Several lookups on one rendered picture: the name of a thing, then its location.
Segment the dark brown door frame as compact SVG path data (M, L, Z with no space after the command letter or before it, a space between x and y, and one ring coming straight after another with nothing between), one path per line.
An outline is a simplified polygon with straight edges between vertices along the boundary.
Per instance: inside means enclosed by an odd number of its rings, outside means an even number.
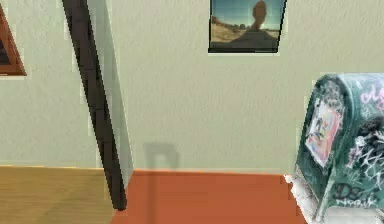
M87 0L61 1L112 206L118 211L124 211L127 207L127 198Z

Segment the green graffiti mailbox bin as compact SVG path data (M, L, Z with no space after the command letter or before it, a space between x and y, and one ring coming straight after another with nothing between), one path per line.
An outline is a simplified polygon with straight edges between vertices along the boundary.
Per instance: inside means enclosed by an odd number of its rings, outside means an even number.
M315 82L285 180L306 224L384 224L384 73Z

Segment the brown framed wall picture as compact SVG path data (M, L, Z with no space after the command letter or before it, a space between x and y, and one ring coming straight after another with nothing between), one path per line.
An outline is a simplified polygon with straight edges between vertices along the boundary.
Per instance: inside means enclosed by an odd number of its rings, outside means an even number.
M26 76L6 15L0 4L0 76Z

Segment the framed desert landscape picture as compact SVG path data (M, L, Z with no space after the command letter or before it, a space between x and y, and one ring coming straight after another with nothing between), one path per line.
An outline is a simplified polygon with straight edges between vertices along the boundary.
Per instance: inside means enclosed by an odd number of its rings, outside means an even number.
M277 53L287 0L210 0L209 53Z

